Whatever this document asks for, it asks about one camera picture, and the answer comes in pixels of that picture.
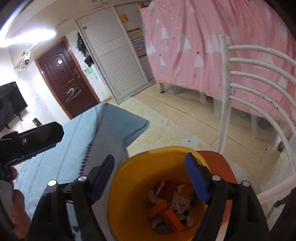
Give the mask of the person's left hand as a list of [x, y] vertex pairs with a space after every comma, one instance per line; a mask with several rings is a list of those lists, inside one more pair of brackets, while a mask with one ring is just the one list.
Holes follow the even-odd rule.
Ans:
[[9, 178], [1, 180], [1, 240], [27, 240], [31, 220], [25, 211], [25, 198], [14, 188], [17, 170], [4, 168]]

